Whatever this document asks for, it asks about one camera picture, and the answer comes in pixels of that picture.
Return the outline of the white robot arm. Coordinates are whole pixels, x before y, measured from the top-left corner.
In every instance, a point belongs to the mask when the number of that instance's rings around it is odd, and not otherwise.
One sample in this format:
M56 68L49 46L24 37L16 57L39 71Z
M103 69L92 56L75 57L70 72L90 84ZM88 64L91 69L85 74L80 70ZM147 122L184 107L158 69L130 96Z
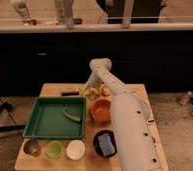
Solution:
M113 94L110 115L121 171L160 169L159 156L147 125L148 104L110 72L110 59L92 59L89 66L91 75L87 84L99 88L104 83Z

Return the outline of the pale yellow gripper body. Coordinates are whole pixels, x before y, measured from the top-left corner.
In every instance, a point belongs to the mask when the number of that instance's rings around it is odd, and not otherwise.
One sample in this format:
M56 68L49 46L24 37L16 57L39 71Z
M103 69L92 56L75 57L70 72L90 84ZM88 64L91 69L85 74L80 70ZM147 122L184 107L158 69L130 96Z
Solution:
M86 83L82 88L82 94L89 98L90 93L94 94L95 99L100 96L100 90L98 88L93 88L88 83Z

